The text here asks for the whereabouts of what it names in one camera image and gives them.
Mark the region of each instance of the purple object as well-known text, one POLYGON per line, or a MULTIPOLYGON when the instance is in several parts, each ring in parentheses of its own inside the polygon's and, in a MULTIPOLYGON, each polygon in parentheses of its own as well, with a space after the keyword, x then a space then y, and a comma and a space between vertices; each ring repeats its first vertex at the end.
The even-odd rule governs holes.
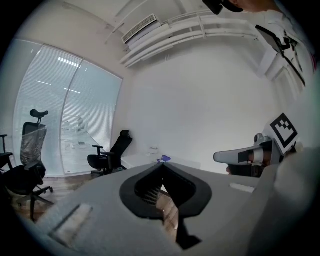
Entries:
POLYGON ((166 162, 169 162, 170 160, 171 160, 171 158, 170 158, 169 156, 163 155, 163 156, 161 157, 161 159, 157 159, 156 161, 157 161, 158 163, 166 163, 166 162))

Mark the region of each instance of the glass wall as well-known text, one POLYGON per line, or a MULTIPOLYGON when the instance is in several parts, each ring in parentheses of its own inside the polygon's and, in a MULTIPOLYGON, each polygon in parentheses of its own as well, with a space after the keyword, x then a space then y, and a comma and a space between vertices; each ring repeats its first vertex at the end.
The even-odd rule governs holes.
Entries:
POLYGON ((68 90, 61 153, 65 173, 91 171, 88 155, 100 145, 110 151, 112 123, 122 79, 83 61, 68 90))
POLYGON ((17 165, 30 110, 48 111, 42 162, 47 176, 91 171, 92 145, 110 150, 112 122, 122 79, 60 49, 44 45, 25 73, 13 115, 13 153, 17 165))
MULTIPOLYGON (((13 152, 13 118, 17 95, 25 74, 42 45, 25 40, 13 40, 2 60, 0 69, 0 135, 6 134, 5 147, 7 152, 13 152)), ((3 153, 3 143, 0 142, 0 153, 3 153)), ((10 157, 15 167, 15 159, 10 157)))

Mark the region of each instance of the chair base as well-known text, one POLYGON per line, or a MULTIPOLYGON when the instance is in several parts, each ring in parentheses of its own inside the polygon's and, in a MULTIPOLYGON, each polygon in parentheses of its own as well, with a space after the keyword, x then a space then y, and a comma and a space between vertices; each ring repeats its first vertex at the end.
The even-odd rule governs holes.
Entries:
POLYGON ((93 177, 95 174, 99 175, 100 176, 104 176, 104 175, 108 175, 108 174, 111 174, 112 173, 112 170, 108 170, 108 169, 97 169, 97 170, 93 170, 91 172, 91 176, 93 177))
POLYGON ((47 186, 45 188, 41 188, 38 191, 35 191, 35 192, 33 191, 29 195, 27 195, 23 198, 20 198, 19 200, 16 201, 19 206, 22 206, 22 203, 24 203, 26 201, 29 201, 29 200, 31 201, 30 202, 30 219, 33 222, 35 222, 34 214, 35 214, 35 202, 36 201, 43 202, 43 203, 50 205, 50 206, 54 205, 53 202, 50 202, 50 201, 40 197, 40 195, 45 194, 47 190, 49 190, 51 193, 54 191, 54 189, 51 186, 47 186))

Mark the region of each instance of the air vent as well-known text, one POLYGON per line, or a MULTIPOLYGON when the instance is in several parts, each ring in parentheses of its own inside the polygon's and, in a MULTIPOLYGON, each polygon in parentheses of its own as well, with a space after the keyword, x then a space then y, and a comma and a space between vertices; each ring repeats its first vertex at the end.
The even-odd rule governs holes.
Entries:
POLYGON ((125 44, 132 37, 134 37, 137 33, 139 33, 141 30, 143 30, 145 27, 149 26, 150 24, 152 24, 156 21, 157 21, 157 18, 154 14, 151 14, 150 16, 146 17, 143 21, 141 21, 137 25, 135 25, 128 33, 126 33, 122 37, 123 43, 125 44))

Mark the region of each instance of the wooden floor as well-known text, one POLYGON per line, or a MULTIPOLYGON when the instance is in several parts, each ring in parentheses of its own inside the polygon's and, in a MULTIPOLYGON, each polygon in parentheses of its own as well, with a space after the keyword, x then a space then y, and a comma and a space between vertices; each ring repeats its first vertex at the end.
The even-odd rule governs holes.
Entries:
MULTIPOLYGON (((73 193, 75 190, 83 186, 85 183, 91 181, 93 178, 91 174, 73 176, 73 177, 60 177, 60 178, 44 178, 43 185, 39 186, 40 188, 52 187, 53 193, 50 193, 48 190, 45 194, 41 194, 40 196, 46 200, 49 200, 53 203, 58 202, 62 198, 66 197, 70 193, 73 193)), ((26 202, 22 206, 18 206, 17 200, 21 197, 20 195, 13 194, 9 191, 12 196, 12 207, 14 210, 26 217, 30 218, 30 201, 26 202)), ((176 240, 177 237, 177 229, 178 229, 178 209, 175 206, 174 202, 170 197, 164 195, 162 193, 158 196, 158 201, 156 207, 163 211, 163 219, 164 219, 164 227, 168 234, 176 240)), ((41 215, 43 215, 50 206, 45 203, 35 201, 34 206, 34 219, 37 221, 41 215)))

